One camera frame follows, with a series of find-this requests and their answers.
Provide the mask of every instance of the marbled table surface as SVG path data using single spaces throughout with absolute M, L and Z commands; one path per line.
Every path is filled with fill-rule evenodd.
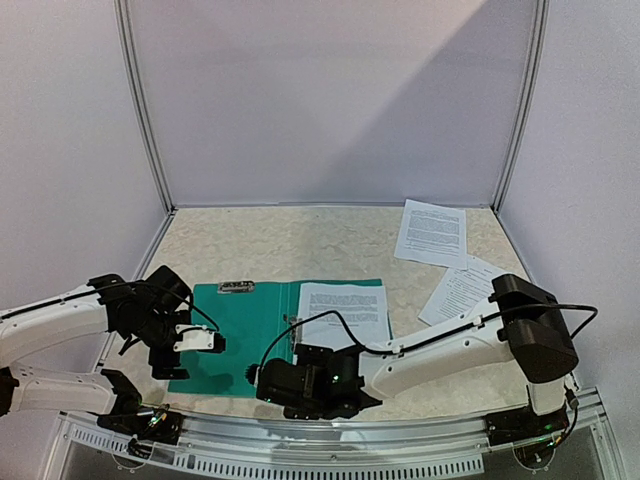
M 179 210 L 148 273 L 166 264 L 189 285 L 233 280 L 381 278 L 395 337 L 425 328 L 418 313 L 445 268 L 394 258 L 400 207 L 260 207 Z M 468 253 L 525 276 L 493 213 L 467 209 Z M 117 355 L 105 367 L 125 373 L 148 404 L 201 413 L 282 418 L 280 407 L 255 399 L 167 392 L 151 378 L 147 348 Z M 525 379 L 514 362 L 476 367 L 403 392 L 354 420 L 400 420 L 458 415 L 526 402 Z

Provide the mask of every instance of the sheet of paper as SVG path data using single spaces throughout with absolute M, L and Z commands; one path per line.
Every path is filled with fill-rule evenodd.
M 507 273 L 471 255 L 467 264 L 467 270 L 447 270 L 418 315 L 420 320 L 436 325 L 466 312 L 493 293 L 491 280 Z
M 407 200 L 395 257 L 466 270 L 465 211 Z
M 305 319 L 327 310 L 340 312 L 353 334 L 364 344 L 385 342 L 391 337 L 384 286 L 303 283 L 300 287 L 298 317 Z M 300 328 L 302 343 L 334 350 L 353 345 L 335 315 L 319 318 Z

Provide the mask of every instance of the wall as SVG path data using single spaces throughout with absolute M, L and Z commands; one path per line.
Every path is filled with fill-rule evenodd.
M 640 478 L 639 22 L 637 2 L 552 2 L 500 212 L 536 282 L 601 309 L 576 339 L 578 373 L 599 387 L 630 478 Z
M 534 6 L 131 2 L 174 200 L 490 204 Z
M 0 3 L 0 310 L 133 275 L 164 213 L 135 119 L 113 3 Z M 33 359 L 90 368 L 101 337 Z M 0 419 L 0 478 L 32 480 L 55 413 Z

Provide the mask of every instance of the beige tabletop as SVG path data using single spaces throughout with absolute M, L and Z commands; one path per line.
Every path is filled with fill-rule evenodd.
M 470 255 L 524 276 L 522 265 L 488 209 L 467 209 Z M 418 319 L 443 267 L 394 258 L 400 207 L 260 207 L 179 210 L 148 273 L 166 264 L 184 281 L 287 282 L 381 278 L 395 337 L 427 325 Z M 255 399 L 167 393 L 151 378 L 147 348 L 120 357 L 119 338 L 105 367 L 121 370 L 145 403 L 201 413 L 282 418 L 281 408 Z M 476 367 L 434 380 L 363 411 L 354 420 L 399 420 L 458 415 L 526 402 L 525 379 L 514 362 Z

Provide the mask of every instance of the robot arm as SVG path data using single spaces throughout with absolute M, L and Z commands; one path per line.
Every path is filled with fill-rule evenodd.
M 163 266 L 144 281 L 106 275 L 60 297 L 0 312 L 0 415 L 25 409 L 88 411 L 112 430 L 147 428 L 148 419 L 137 417 L 141 396 L 122 373 L 53 372 L 18 360 L 72 338 L 115 331 L 125 345 L 142 341 L 149 347 L 154 378 L 188 378 L 177 368 L 181 352 L 221 353 L 226 347 L 219 332 L 191 325 L 190 311 L 177 310 L 190 296 L 189 287 Z M 166 425 L 175 428 L 180 421 L 174 414 Z
M 493 286 L 466 315 L 387 343 L 336 352 L 299 344 L 296 365 L 276 358 L 257 372 L 257 398 L 284 405 L 288 418 L 350 418 L 435 378 L 515 359 L 529 381 L 528 418 L 564 425 L 564 377 L 578 357 L 560 306 L 515 275 Z

